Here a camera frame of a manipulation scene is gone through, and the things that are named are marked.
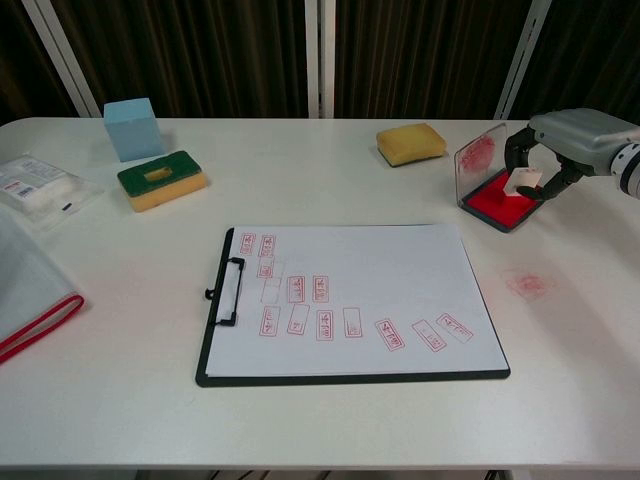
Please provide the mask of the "right robot hand grey black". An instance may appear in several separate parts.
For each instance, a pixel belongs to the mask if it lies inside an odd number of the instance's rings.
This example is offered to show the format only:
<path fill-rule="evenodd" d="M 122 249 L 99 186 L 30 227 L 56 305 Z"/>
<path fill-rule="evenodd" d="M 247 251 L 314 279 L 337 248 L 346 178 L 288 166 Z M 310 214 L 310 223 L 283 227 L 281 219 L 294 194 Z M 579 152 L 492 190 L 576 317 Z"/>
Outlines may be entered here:
<path fill-rule="evenodd" d="M 538 145 L 554 152 L 560 165 L 543 186 L 533 184 L 528 161 Z M 639 197 L 639 127 L 598 110 L 564 109 L 532 117 L 506 140 L 504 159 L 507 195 L 543 202 L 584 177 L 611 176 L 621 192 Z"/>

